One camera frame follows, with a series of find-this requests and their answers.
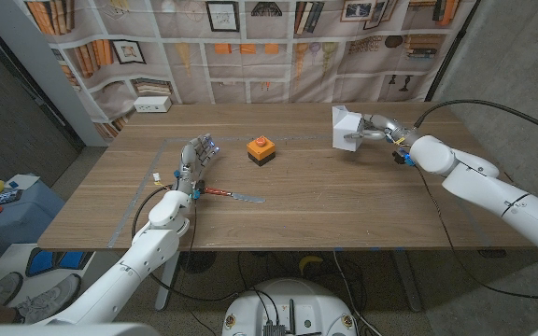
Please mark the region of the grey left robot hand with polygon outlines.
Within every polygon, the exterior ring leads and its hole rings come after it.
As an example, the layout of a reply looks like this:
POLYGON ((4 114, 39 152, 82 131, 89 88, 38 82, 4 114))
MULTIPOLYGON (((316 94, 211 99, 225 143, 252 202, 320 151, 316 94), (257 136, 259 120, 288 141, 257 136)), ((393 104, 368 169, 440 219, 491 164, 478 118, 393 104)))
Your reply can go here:
POLYGON ((219 147, 210 133, 198 135, 190 140, 182 148, 177 177, 172 190, 193 194, 204 169, 218 153, 219 147))

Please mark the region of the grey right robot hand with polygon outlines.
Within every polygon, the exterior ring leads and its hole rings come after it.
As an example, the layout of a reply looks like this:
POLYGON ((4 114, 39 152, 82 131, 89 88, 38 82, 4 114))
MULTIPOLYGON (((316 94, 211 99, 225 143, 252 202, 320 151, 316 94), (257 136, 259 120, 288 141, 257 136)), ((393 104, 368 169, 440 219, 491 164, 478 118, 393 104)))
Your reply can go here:
POLYGON ((346 133, 349 140, 388 140, 398 146, 412 146, 423 134, 414 128, 406 128, 396 119, 381 115, 364 114, 360 129, 346 133))

